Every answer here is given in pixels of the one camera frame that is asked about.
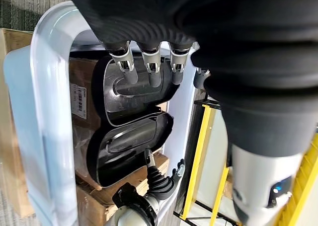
yellow ladder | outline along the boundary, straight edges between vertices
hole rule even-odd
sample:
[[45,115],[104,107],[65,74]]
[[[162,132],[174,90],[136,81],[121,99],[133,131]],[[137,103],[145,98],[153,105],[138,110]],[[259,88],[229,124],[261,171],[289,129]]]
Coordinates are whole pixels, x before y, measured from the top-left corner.
[[[184,221],[187,220],[187,217],[191,208],[191,203],[196,201],[195,199],[195,194],[197,191],[196,187],[198,187],[198,183],[200,182],[202,167],[204,164],[204,157],[206,155],[206,150],[210,140],[210,134],[211,134],[211,130],[214,123],[215,114],[216,114],[216,109],[205,104],[203,104],[202,106],[205,108],[204,115],[203,115],[202,124],[200,128],[197,148],[195,151],[195,157],[193,161],[188,191],[185,198],[184,209],[183,209],[182,215],[180,215],[180,218]],[[226,166],[226,163],[225,163],[223,167],[222,176],[219,182],[219,188],[217,191],[216,199],[212,208],[213,210],[212,210],[212,215],[210,219],[210,226],[214,225],[215,220],[217,218],[228,172],[229,172],[229,168]]]
[[294,226],[318,175],[318,134],[304,155],[297,172],[293,195],[278,216],[276,226]]

gray carpet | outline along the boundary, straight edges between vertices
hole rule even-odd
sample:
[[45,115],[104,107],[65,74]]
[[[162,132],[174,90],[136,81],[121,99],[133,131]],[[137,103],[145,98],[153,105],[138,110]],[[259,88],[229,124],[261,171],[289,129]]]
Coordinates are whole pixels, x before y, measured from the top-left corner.
[[[66,0],[0,0],[0,27],[33,31],[47,9]],[[161,226],[179,226],[171,207]],[[35,215],[20,219],[0,193],[0,226],[39,226]]]
[[0,27],[33,31],[41,15],[65,0],[1,0]]

cardboard box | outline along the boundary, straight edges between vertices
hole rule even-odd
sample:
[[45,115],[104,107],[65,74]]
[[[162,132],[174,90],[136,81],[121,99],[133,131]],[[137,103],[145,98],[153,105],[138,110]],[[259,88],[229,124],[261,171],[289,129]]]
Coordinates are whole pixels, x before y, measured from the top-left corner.
[[[70,59],[70,92],[73,124],[96,131],[100,127],[91,96],[91,77],[97,60]],[[167,103],[158,105],[166,111]]]
[[30,45],[30,32],[0,29],[0,187],[14,210],[21,216],[33,214],[27,197],[27,186],[21,162],[20,150],[11,113],[7,86],[3,76],[3,61],[6,54]]
[[233,171],[232,169],[229,170],[227,180],[225,182],[223,195],[230,200],[233,199]]
[[[166,174],[169,159],[158,152],[154,156],[159,171],[162,174]],[[112,196],[126,182],[135,186],[140,195],[145,195],[149,188],[147,184],[147,168],[144,166],[116,184],[100,191],[95,190],[94,187],[86,182],[78,182],[77,198],[80,225],[104,226],[117,210],[112,201]]]

